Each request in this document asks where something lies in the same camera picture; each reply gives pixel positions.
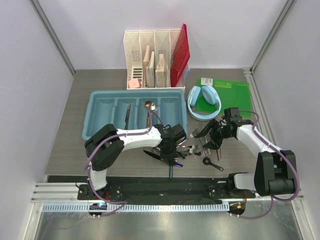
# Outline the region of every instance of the wall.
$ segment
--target wall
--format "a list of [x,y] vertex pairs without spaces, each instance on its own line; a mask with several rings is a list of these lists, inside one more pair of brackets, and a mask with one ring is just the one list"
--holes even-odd
[[320,226],[320,1],[296,1],[255,77],[283,149],[296,154],[301,189]]
[[0,8],[1,239],[21,239],[72,75],[27,0]]
[[125,30],[187,24],[191,68],[250,67],[286,0],[39,0],[75,69],[125,69]]

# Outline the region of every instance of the light blue headphones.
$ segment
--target light blue headphones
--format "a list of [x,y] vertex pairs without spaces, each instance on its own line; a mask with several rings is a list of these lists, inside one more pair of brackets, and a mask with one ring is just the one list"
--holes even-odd
[[[201,114],[195,113],[191,110],[191,107],[194,107],[196,105],[200,91],[202,92],[204,99],[209,104],[212,104],[212,105],[219,104],[219,109],[217,111],[215,111],[209,115],[201,115]],[[210,85],[206,85],[206,86],[202,86],[202,87],[194,86],[188,94],[187,105],[188,105],[188,109],[190,111],[191,116],[198,121],[208,121],[208,120],[214,119],[219,114],[219,112],[221,110],[220,97],[219,97],[217,91]]]

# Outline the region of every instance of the green mat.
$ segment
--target green mat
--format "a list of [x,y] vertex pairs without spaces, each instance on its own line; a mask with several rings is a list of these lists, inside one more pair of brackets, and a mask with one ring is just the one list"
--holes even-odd
[[[201,87],[201,77],[196,81],[196,85]],[[220,114],[224,114],[224,109],[238,107],[240,110],[251,111],[250,85],[243,81],[230,81],[223,79],[213,79],[213,88],[221,99]],[[195,104],[195,111],[202,113],[213,113],[218,108],[216,105],[207,103],[203,94],[200,95]],[[241,116],[250,118],[251,113],[243,112]]]

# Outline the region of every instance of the blue plastic cutlery tray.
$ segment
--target blue plastic cutlery tray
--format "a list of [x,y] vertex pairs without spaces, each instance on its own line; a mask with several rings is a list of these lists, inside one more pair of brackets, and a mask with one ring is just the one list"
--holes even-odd
[[[113,124],[116,129],[125,129],[129,105],[131,107],[128,130],[145,129],[147,101],[155,103],[156,113],[164,125],[181,124],[188,134],[186,101],[182,90],[117,90],[91,93],[84,118],[82,138],[88,140],[106,124]],[[154,115],[152,125],[159,123]]]

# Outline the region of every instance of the gray wood tabletop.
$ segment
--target gray wood tabletop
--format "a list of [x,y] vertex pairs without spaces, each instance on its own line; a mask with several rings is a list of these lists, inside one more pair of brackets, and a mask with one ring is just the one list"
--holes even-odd
[[[192,69],[187,77],[185,97],[196,84],[198,77],[246,81],[242,69]],[[65,105],[60,126],[46,168],[47,175],[86,175],[84,165],[87,160],[82,131],[84,119],[93,91],[125,90],[127,70],[77,70]],[[199,122],[187,114],[188,131],[199,127]],[[190,139],[190,144],[201,144],[199,139]],[[256,159],[240,141],[229,138],[221,146],[221,159],[216,151],[211,152],[211,161],[224,168],[219,171],[202,163],[203,157],[189,156],[179,160],[183,167],[175,167],[173,177],[227,177],[230,173],[254,172]],[[167,177],[166,163],[153,159],[136,148],[122,152],[107,170],[108,176]]]

